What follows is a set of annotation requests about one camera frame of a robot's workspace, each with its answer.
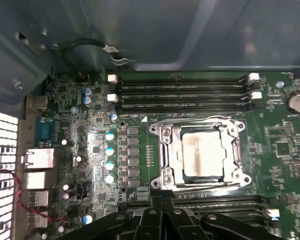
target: wire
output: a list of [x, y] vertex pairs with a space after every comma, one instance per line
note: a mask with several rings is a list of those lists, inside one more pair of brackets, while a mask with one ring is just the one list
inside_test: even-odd
[[14, 179], [14, 182], [16, 183], [17, 185], [17, 193], [16, 193], [16, 203], [19, 207], [27, 210], [29, 213], [32, 213], [32, 214], [36, 214], [36, 215], [40, 215], [41, 217], [45, 218], [45, 219], [48, 219], [49, 221], [52, 221], [52, 222], [63, 222], [66, 220], [66, 218], [64, 217], [60, 217], [60, 218], [53, 218], [53, 217], [50, 217], [49, 215], [47, 214], [43, 214], [39, 211], [37, 211], [36, 209], [34, 209], [33, 207], [29, 207], [29, 206], [26, 206], [24, 205], [22, 202], [21, 202], [21, 194], [22, 194], [22, 188], [21, 188], [21, 181], [20, 179], [17, 177], [17, 175], [10, 171], [10, 170], [6, 170], [6, 169], [3, 169], [3, 170], [0, 170], [0, 174], [11, 174], [13, 179]]
[[[70, 60], [67, 59], [67, 53], [70, 50], [72, 50], [78, 46], [82, 46], [82, 45], [93, 45], [93, 46], [100, 47], [102, 49], [106, 47], [105, 43], [103, 43], [99, 40], [93, 39], [93, 38], [79, 38], [79, 39], [76, 39], [76, 40], [68, 43], [67, 45], [65, 45], [64, 47], [61, 48], [61, 58], [64, 61], [64, 63], [71, 69], [76, 69], [77, 67]], [[117, 65], [119, 67], [123, 66], [129, 62], [129, 59], [122, 58], [117, 52], [111, 52], [111, 53], [109, 53], [109, 55], [110, 55], [110, 59], [112, 59], [113, 61], [115, 61], [115, 62], [119, 61], [119, 65], [112, 62], [114, 65]]]

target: motherboard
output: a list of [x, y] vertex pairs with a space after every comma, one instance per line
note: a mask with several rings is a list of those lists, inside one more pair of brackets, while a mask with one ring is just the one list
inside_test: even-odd
[[300, 72], [60, 74], [45, 95], [33, 142], [53, 162], [31, 168], [56, 180], [30, 204], [66, 221], [32, 219], [44, 236], [150, 206], [164, 189], [198, 218], [300, 239]]

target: red wire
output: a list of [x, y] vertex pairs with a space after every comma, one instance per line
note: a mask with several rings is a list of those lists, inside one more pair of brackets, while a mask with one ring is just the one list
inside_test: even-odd
[[29, 207], [29, 206], [24, 205], [21, 202], [21, 193], [22, 193], [21, 181], [17, 177], [17, 175], [14, 172], [12, 172], [10, 170], [6, 170], [6, 169], [0, 170], [0, 174], [11, 174], [13, 176], [13, 179], [14, 179], [16, 185], [17, 185], [16, 203], [18, 204], [19, 207], [27, 210], [29, 213], [40, 215], [41, 217], [43, 217], [45, 219], [48, 219], [49, 221], [52, 221], [52, 222], [63, 222], [63, 221], [66, 220], [64, 217], [52, 218], [47, 214], [43, 214], [43, 213], [37, 211], [33, 207]]

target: cpu socket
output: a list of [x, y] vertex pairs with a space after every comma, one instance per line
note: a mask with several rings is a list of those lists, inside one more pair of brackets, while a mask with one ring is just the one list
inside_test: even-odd
[[239, 133], [232, 117], [165, 119], [149, 127], [158, 136], [160, 176], [154, 189], [192, 193], [236, 190], [251, 183], [243, 173]]

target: ventilation grille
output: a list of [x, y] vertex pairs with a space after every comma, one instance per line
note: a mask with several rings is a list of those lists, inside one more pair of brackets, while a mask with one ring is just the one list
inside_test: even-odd
[[[15, 171], [18, 119], [0, 113], [0, 170]], [[0, 174], [0, 240], [11, 239], [15, 183], [8, 173]]]

